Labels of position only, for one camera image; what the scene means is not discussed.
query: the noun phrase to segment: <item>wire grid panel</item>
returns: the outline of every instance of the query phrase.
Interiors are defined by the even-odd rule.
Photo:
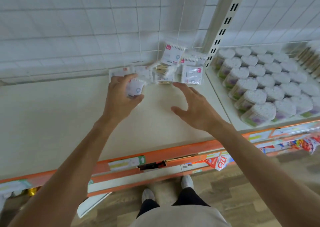
[[[0,79],[56,79],[154,61],[162,55],[165,37],[200,50],[217,3],[0,0]]]
[[[222,46],[320,38],[320,0],[243,0]]]
[[[217,12],[208,30],[204,52],[208,53],[206,67],[213,61],[225,33],[234,19],[242,0],[219,0]]]

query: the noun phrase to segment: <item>right hand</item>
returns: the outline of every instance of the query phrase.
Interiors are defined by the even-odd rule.
[[[184,111],[174,106],[171,107],[171,111],[191,127],[215,134],[215,129],[221,129],[226,124],[230,125],[222,119],[206,98],[196,89],[178,82],[174,82],[173,85],[183,92],[188,103],[188,110]]]

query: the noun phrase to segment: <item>white shelf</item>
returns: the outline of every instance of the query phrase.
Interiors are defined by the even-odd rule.
[[[195,86],[226,121],[208,78]],[[108,76],[0,87],[0,179],[57,169],[101,116]],[[114,130],[100,160],[212,140],[171,112],[187,109],[171,85],[149,85],[144,100]]]
[[[237,131],[241,131],[242,133],[262,130],[262,129],[270,128],[270,127],[280,127],[280,126],[291,125],[291,124],[295,124],[295,123],[308,122],[310,120],[315,120],[315,119],[320,118],[320,116],[304,118],[302,116],[296,115],[294,117],[288,118],[286,120],[282,120],[280,122],[269,122],[266,124],[262,124],[258,127],[251,127],[240,120],[241,114],[238,112],[238,110],[233,105],[235,103],[235,101],[231,100],[230,97],[228,96],[229,90],[227,90],[222,85],[222,80],[220,78],[218,78],[217,73],[214,70],[214,68],[212,66],[210,66],[207,69],[206,73],[207,73],[207,76],[212,84],[212,87],[214,88],[215,93],[217,94],[226,114],[228,115],[228,118],[229,118],[231,124],[234,126],[234,128]],[[315,82],[309,75],[308,75],[308,83],[315,83],[318,85],[318,83]]]

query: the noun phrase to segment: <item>shoe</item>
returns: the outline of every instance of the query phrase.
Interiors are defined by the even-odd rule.
[[[144,202],[147,199],[151,199],[153,201],[156,200],[155,195],[149,188],[146,188],[142,193],[142,202]]]
[[[187,187],[191,187],[193,189],[193,180],[189,175],[185,175],[182,177],[181,180],[181,186],[182,189],[185,189]]]

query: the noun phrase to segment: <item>wooden floor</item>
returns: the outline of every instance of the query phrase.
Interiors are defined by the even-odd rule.
[[[320,148],[313,154],[298,151],[272,158],[286,172],[306,183],[320,194]],[[191,175],[194,189],[212,207],[217,208],[233,227],[278,227],[273,214],[236,165],[222,171]],[[169,206],[181,191],[180,178],[156,182],[148,187],[160,206]],[[142,191],[146,186],[112,193],[82,219],[74,218],[73,227],[126,227],[136,218]],[[5,210],[0,227],[6,226],[4,217],[13,212]]]

